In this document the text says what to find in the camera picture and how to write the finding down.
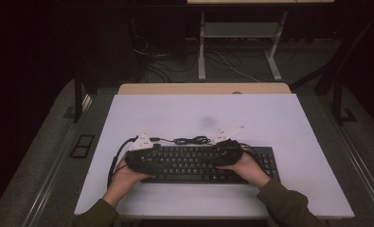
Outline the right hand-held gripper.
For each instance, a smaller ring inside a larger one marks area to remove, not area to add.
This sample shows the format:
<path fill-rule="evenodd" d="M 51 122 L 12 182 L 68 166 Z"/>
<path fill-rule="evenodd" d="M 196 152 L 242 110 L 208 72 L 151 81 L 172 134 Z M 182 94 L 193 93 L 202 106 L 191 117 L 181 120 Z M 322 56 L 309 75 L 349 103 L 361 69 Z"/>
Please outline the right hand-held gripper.
<path fill-rule="evenodd" d="M 241 158 L 243 149 L 240 143 L 232 140 L 231 137 L 244 129 L 244 126 L 239 126 L 218 130 L 214 137 L 213 154 L 207 158 L 207 161 L 213 166 L 234 165 Z"/>

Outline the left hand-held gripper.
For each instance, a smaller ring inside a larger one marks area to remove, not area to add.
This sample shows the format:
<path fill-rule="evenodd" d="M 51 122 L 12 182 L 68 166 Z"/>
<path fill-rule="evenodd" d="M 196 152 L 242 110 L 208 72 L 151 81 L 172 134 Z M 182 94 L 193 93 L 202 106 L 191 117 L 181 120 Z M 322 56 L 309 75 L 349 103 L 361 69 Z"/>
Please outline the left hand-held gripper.
<path fill-rule="evenodd" d="M 129 169 L 143 174 L 158 175 L 163 166 L 152 159 L 155 152 L 154 143 L 146 133 L 140 134 L 125 156 Z"/>

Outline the black computer keyboard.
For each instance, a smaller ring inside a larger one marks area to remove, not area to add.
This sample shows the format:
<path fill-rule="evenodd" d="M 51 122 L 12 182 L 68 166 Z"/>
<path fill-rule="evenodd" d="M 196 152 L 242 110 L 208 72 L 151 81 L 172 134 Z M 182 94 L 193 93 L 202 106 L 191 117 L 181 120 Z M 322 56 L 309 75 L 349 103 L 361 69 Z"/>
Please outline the black computer keyboard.
<path fill-rule="evenodd" d="M 210 146 L 161 146 L 147 160 L 164 167 L 143 183 L 248 184 L 232 170 L 218 169 L 211 158 L 218 154 Z"/>

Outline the person's left hand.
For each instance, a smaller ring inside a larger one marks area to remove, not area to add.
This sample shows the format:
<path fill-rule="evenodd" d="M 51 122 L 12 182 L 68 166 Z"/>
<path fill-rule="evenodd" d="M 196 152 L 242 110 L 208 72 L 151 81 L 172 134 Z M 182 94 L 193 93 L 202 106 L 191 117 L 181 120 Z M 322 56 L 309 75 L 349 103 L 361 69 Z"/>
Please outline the person's left hand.
<path fill-rule="evenodd" d="M 115 173 L 112 177 L 109 189 L 117 195 L 125 195 L 137 183 L 149 178 L 150 175 L 131 170 L 124 159 L 121 159 L 116 165 Z"/>

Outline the person's right hand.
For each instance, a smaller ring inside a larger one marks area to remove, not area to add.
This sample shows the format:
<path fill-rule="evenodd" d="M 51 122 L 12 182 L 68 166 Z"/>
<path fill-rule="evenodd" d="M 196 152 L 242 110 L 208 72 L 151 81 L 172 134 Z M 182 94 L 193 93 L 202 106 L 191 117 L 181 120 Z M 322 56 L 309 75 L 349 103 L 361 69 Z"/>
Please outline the person's right hand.
<path fill-rule="evenodd" d="M 263 172 L 258 163 L 247 153 L 243 153 L 241 158 L 232 166 L 219 166 L 219 169 L 227 169 L 236 172 L 249 184 L 261 189 L 270 178 Z"/>

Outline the black floor hatch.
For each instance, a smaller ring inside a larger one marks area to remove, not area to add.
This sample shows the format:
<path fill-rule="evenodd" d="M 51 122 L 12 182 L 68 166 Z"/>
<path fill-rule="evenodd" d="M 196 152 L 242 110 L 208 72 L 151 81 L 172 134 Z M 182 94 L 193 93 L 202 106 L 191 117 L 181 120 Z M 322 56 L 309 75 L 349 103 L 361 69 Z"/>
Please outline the black floor hatch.
<path fill-rule="evenodd" d="M 91 146 L 93 145 L 95 136 L 93 134 L 82 134 L 70 152 L 71 158 L 83 159 L 86 158 Z"/>

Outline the black metal stand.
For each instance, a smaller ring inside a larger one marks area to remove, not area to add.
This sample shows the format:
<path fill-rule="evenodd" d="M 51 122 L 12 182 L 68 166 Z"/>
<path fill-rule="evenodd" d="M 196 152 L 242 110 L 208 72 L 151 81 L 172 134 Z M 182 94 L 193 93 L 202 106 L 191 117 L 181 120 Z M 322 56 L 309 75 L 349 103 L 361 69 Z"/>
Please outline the black metal stand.
<path fill-rule="evenodd" d="M 72 118 L 73 122 L 77 123 L 83 113 L 81 75 L 76 75 L 74 79 L 74 101 L 74 106 L 68 107 L 63 117 Z"/>
<path fill-rule="evenodd" d="M 331 60 L 293 82 L 290 88 L 294 90 L 317 79 L 314 91 L 318 95 L 333 92 L 331 112 L 340 124 L 353 118 L 342 115 L 343 89 L 348 88 L 374 119 L 374 9 L 364 16 L 345 13 L 341 26 L 345 29 L 341 45 Z"/>

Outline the desk with white metal frame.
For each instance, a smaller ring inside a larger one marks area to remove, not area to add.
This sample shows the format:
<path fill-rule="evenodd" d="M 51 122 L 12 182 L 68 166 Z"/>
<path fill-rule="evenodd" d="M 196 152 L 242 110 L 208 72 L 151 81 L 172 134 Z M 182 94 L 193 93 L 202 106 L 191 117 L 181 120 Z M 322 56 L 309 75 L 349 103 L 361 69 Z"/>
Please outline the desk with white metal frame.
<path fill-rule="evenodd" d="M 264 56 L 275 80 L 282 80 L 279 68 L 274 59 L 289 12 L 288 7 L 297 9 L 305 6 L 322 6 L 333 3 L 334 0 L 187 0 L 192 6 L 225 7 L 226 10 L 236 8 L 237 11 L 261 10 L 265 7 L 280 10 L 277 21 L 273 22 L 208 22 L 205 15 L 208 9 L 201 10 L 200 36 L 198 54 L 198 79 L 206 80 L 205 70 L 205 39 L 213 38 L 260 38 L 270 39 L 272 45 L 264 51 Z"/>

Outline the metal floor rail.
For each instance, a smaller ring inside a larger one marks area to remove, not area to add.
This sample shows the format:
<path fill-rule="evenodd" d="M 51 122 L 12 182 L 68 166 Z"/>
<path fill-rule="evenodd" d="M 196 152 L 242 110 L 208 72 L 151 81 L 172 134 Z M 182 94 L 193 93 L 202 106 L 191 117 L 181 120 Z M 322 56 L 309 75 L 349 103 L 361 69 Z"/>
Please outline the metal floor rail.
<path fill-rule="evenodd" d="M 335 129 L 345 145 L 348 159 L 355 168 L 361 182 L 374 203 L 374 177 L 344 127 L 337 125 Z"/>
<path fill-rule="evenodd" d="M 21 227 L 37 227 L 37 224 L 55 187 L 55 184 L 59 179 L 63 162 L 65 160 L 65 157 L 67 156 L 68 151 L 70 150 L 71 145 L 73 144 L 76 134 L 77 129 L 75 127 L 71 127 L 65 135 L 58 155 L 54 160 L 52 167 L 49 169 L 41 188 L 36 193 L 36 198 L 31 204 L 31 207 Z"/>

